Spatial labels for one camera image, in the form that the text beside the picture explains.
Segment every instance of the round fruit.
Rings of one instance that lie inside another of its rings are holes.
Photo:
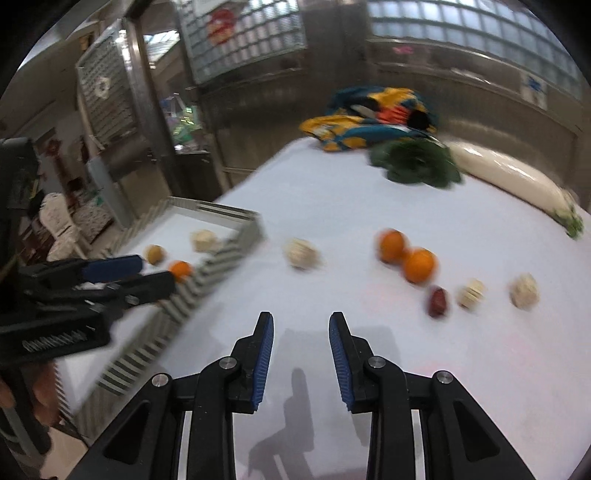
[[[172,275],[174,275],[176,281],[183,281],[185,277],[188,277],[193,271],[191,265],[189,265],[187,262],[182,261],[173,263],[172,265],[170,265],[168,270],[170,273],[172,273]]]
[[[406,237],[397,230],[386,230],[378,241],[379,259],[384,263],[401,263],[406,252]]]
[[[413,250],[402,265],[404,278],[410,283],[422,283],[429,280],[436,269],[437,257],[424,248]]]
[[[150,265],[158,265],[162,260],[164,260],[165,256],[166,252],[160,245],[150,245],[148,248],[146,248],[146,252],[144,254],[145,259]]]

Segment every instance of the white chair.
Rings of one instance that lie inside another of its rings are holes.
[[[81,247],[92,248],[68,212],[66,198],[61,193],[49,193],[43,199],[39,210],[39,220],[56,239],[47,254],[48,261],[63,260],[74,252],[86,258]]]

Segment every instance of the glass block wall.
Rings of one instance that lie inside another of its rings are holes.
[[[369,0],[374,35],[452,43],[508,60],[576,98],[580,73],[558,38],[524,7],[495,0]]]
[[[297,0],[249,0],[236,13],[231,38],[220,45],[207,37],[211,15],[197,16],[194,1],[181,0],[180,15],[198,84],[241,65],[306,46]]]

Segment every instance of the dried fruit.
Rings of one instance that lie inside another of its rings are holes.
[[[404,278],[410,283],[423,283],[429,280],[437,269],[437,257],[429,250],[417,248],[404,258],[402,270]]]
[[[383,231],[378,239],[379,259],[384,263],[400,263],[407,252],[406,247],[406,237],[401,232],[397,230]]]
[[[165,256],[166,252],[160,245],[149,245],[144,254],[145,259],[150,265],[158,265],[164,260]]]
[[[174,279],[177,282],[183,281],[186,277],[188,277],[191,272],[193,271],[191,265],[187,262],[178,261],[173,263],[168,270],[172,275],[174,275]]]
[[[427,313],[432,318],[439,318],[447,312],[447,295],[441,287],[435,287],[429,296]]]

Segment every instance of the red decoration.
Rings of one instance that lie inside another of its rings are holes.
[[[212,13],[212,19],[207,22],[207,38],[213,45],[226,43],[234,35],[236,17],[231,10],[220,8]]]

